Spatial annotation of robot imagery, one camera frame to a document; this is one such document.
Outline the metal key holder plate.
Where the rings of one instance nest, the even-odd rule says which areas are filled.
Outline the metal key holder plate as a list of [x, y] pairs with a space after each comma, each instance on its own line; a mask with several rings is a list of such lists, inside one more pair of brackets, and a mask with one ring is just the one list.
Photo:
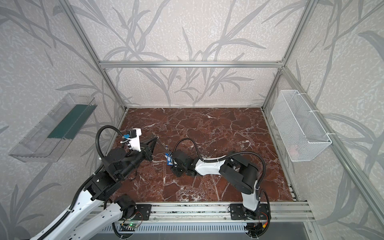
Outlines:
[[168, 147], [166, 144], [164, 144], [164, 143], [162, 142], [160, 136], [157, 135], [157, 134], [154, 133], [154, 132], [152, 132], [152, 134], [153, 134], [153, 136], [154, 136], [155, 138], [157, 138], [157, 143], [156, 143], [157, 148], [158, 148], [161, 152], [169, 153], [169, 152], [170, 152], [169, 147]]

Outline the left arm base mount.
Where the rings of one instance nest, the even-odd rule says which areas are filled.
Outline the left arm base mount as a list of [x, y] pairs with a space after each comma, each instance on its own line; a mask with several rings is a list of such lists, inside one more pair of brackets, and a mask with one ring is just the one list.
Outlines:
[[134, 213], [128, 218], [129, 221], [148, 221], [150, 219], [152, 205], [138, 204]]

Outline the blue key fob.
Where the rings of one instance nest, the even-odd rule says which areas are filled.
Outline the blue key fob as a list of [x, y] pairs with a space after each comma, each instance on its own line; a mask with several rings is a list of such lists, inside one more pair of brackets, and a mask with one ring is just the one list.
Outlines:
[[173, 166], [173, 157], [172, 153], [165, 154], [166, 160], [167, 160], [167, 165], [168, 166]]

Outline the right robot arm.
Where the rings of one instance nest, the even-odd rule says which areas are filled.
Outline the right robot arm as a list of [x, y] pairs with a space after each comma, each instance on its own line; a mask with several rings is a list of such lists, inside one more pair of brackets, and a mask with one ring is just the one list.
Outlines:
[[245, 210], [255, 212], [259, 207], [259, 189], [266, 175], [265, 160], [254, 152], [233, 152], [211, 159], [193, 159], [185, 152], [176, 150], [167, 155], [167, 164], [178, 178], [182, 175], [220, 175], [242, 194]]

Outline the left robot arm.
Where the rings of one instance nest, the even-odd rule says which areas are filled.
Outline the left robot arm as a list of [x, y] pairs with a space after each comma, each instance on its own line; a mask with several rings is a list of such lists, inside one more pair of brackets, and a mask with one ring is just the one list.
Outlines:
[[114, 148], [102, 157], [104, 168], [90, 176], [77, 190], [74, 199], [52, 223], [35, 235], [35, 240], [89, 240], [108, 225], [135, 215], [136, 204], [124, 195], [88, 221], [85, 218], [105, 203], [128, 176], [144, 161], [153, 160], [158, 137], [144, 142], [128, 139], [131, 151]]

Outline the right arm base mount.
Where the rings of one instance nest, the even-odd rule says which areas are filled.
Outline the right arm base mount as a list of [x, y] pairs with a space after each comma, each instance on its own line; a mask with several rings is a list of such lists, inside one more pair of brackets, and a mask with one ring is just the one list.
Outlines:
[[259, 203], [255, 211], [246, 209], [243, 204], [230, 204], [228, 211], [231, 220], [268, 221], [271, 217], [270, 206], [263, 203]]

